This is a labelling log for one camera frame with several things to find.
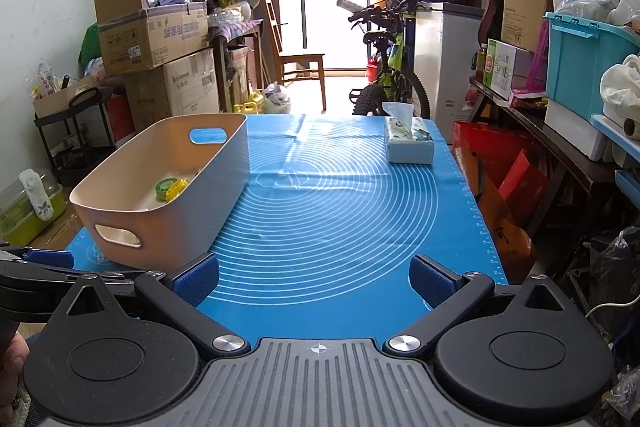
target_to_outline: basket handle hole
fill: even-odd
[[[226,132],[219,127],[205,128],[205,129],[192,129],[189,133],[191,142],[198,144],[207,143],[224,143],[226,141]]]
[[[114,229],[104,225],[95,225],[95,231],[108,243],[121,245],[121,247],[140,248],[140,238],[133,232],[124,229]]]

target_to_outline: blue gripper pad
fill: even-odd
[[[218,286],[219,277],[218,260],[209,254],[191,269],[175,276],[171,291],[195,308]]]
[[[75,263],[74,256],[70,252],[58,250],[39,250],[34,248],[22,258],[25,261],[30,261],[30,263],[48,264],[49,266],[68,269],[73,268]]]
[[[462,288],[465,280],[425,255],[415,255],[409,263],[409,283],[433,309]]]

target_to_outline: wooden chair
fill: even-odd
[[[271,0],[263,0],[264,5],[269,16],[269,32],[271,36],[271,50],[273,52],[273,62],[276,70],[276,74],[278,75],[277,82],[279,84],[283,84],[284,82],[297,82],[299,80],[315,80],[316,78],[320,80],[320,91],[322,94],[322,110],[326,111],[326,91],[324,90],[324,64],[322,63],[324,54],[323,53],[309,53],[307,50],[302,50],[300,53],[283,53],[282,52],[282,35],[280,33],[280,25],[278,24],[278,20],[276,19],[276,13],[273,9],[273,4]],[[315,62],[318,67],[317,69],[308,69],[308,70],[294,70],[289,71],[286,74],[295,74],[298,75],[300,73],[306,73],[308,76],[294,76],[285,79],[284,66],[285,64],[309,64],[309,68],[311,68],[311,62]]]

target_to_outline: blue silicone mat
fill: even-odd
[[[408,283],[424,253],[506,283],[474,198],[433,122],[433,166],[389,164],[384,119],[248,117],[251,176],[211,247],[220,284],[199,306],[247,338],[379,343],[428,308]],[[118,267],[86,230],[76,268]]]

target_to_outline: person's hand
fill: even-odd
[[[0,423],[11,421],[14,408],[11,403],[18,391],[18,376],[22,373],[24,359],[29,354],[29,346],[20,333],[15,333],[14,339],[2,356],[0,371]]]

